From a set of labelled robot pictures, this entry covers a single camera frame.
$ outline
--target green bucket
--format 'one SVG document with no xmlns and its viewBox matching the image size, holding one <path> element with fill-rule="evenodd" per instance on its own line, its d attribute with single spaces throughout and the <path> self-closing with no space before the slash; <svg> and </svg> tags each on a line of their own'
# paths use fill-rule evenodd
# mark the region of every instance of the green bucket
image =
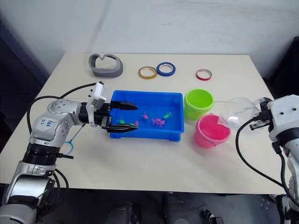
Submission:
<svg viewBox="0 0 299 224">
<path fill-rule="evenodd" d="M 202 89 L 190 90 L 185 95 L 185 116 L 190 120 L 198 120 L 214 105 L 211 93 Z"/>
</svg>

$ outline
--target pink toy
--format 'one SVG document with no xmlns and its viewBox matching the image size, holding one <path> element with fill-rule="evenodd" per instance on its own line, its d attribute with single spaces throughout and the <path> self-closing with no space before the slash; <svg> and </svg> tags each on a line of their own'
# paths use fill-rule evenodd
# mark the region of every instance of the pink toy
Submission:
<svg viewBox="0 0 299 224">
<path fill-rule="evenodd" d="M 208 114 L 198 120 L 194 138 L 202 148 L 213 148 L 230 137 L 230 129 L 218 124 L 219 116 Z"/>
<path fill-rule="evenodd" d="M 148 120 L 148 119 L 149 119 L 149 117 L 148 117 L 148 115 L 146 114 L 146 112 L 144 112 L 144 114 L 140 115 L 140 117 L 142 117 L 142 118 L 145 119 L 145 120 Z"/>
<path fill-rule="evenodd" d="M 152 119 L 153 126 L 157 125 L 158 127 L 163 127 L 163 125 L 166 123 L 165 120 L 161 120 L 160 118 Z"/>
</svg>

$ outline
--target green toy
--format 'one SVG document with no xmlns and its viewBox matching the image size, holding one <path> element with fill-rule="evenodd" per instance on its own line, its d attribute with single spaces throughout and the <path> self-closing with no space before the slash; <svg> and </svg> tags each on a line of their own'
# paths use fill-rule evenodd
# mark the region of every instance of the green toy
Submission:
<svg viewBox="0 0 299 224">
<path fill-rule="evenodd" d="M 117 121 L 119 124 L 125 124 L 126 122 L 122 119 L 122 116 L 121 116 L 121 119 Z"/>
<path fill-rule="evenodd" d="M 164 117 L 165 119 L 168 119 L 168 118 L 172 117 L 172 114 L 169 112 L 169 113 L 167 113 L 166 115 L 164 115 L 163 117 Z"/>
</svg>

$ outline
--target gray curved piece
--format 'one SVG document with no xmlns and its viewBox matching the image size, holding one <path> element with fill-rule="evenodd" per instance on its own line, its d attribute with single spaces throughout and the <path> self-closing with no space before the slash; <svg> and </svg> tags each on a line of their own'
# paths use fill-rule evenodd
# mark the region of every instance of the gray curved piece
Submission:
<svg viewBox="0 0 299 224">
<path fill-rule="evenodd" d="M 95 67 L 95 61 L 97 60 L 98 57 L 102 61 L 104 60 L 105 57 L 110 57 L 114 59 L 116 61 L 115 67 L 111 69 L 102 69 L 102 68 Z M 104 55 L 103 57 L 101 57 L 99 54 L 92 54 L 88 59 L 88 63 L 89 63 L 89 67 L 93 71 L 93 74 L 98 77 L 115 78 L 122 74 L 122 70 L 123 70 L 122 62 L 117 56 L 114 55 Z"/>
</svg>

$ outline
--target blue tape roll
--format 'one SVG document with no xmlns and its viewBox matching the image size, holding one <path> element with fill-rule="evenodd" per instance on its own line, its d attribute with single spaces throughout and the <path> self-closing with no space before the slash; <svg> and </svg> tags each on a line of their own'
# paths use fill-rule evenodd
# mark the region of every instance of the blue tape roll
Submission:
<svg viewBox="0 0 299 224">
<path fill-rule="evenodd" d="M 161 66 L 168 66 L 168 67 L 171 67 L 172 68 L 172 71 L 170 71 L 170 72 L 162 72 L 161 70 L 160 70 L 160 67 Z M 157 66 L 157 73 L 159 74 L 159 75 L 161 75 L 161 76 L 171 76 L 171 75 L 173 75 L 174 73 L 175 73 L 175 71 L 176 71 L 176 67 L 172 64 L 172 63 L 170 63 L 170 62 L 162 62 L 162 63 L 160 63 L 158 66 Z"/>
</svg>

